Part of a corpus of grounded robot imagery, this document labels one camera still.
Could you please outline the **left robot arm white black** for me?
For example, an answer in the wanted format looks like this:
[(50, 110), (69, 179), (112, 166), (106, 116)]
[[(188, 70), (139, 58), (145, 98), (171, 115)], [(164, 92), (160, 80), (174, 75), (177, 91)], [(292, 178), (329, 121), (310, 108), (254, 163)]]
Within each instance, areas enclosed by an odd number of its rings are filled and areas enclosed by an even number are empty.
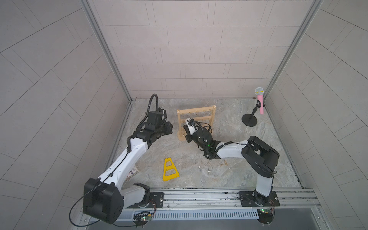
[(127, 138), (127, 147), (120, 156), (98, 178), (90, 178), (84, 185), (83, 196), (80, 198), (83, 213), (97, 221), (113, 224), (123, 209), (150, 202), (149, 186), (135, 183), (125, 189), (123, 194), (121, 188), (130, 170), (150, 146), (160, 137), (172, 134), (173, 125), (167, 121), (165, 109), (158, 105), (154, 111), (150, 109), (153, 100), (158, 100), (157, 94), (150, 97), (145, 117)]

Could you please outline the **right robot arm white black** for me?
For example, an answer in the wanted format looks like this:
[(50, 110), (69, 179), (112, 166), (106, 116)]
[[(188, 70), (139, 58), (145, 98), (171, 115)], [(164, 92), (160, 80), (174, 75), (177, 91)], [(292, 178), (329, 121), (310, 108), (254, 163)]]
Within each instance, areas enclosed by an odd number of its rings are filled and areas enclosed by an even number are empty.
[(220, 142), (212, 138), (210, 131), (192, 118), (184, 125), (186, 141), (194, 141), (208, 160), (224, 158), (245, 159), (257, 173), (253, 199), (259, 206), (270, 203), (275, 168), (280, 154), (257, 136), (242, 142)]

